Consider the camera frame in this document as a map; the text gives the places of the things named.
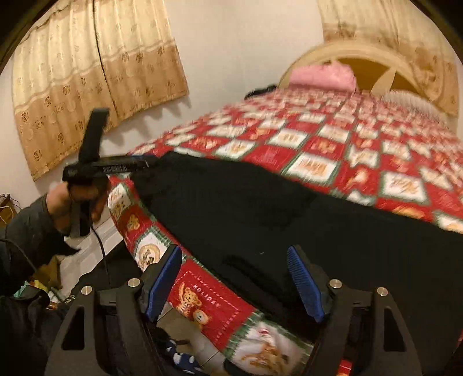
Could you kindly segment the dark sleeved left forearm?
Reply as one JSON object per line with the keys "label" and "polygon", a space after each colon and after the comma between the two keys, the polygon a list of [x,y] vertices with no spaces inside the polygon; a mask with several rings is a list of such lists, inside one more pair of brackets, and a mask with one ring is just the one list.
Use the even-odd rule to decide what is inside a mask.
{"label": "dark sleeved left forearm", "polygon": [[10,297],[54,255],[73,255],[42,196],[1,228],[1,295]]}

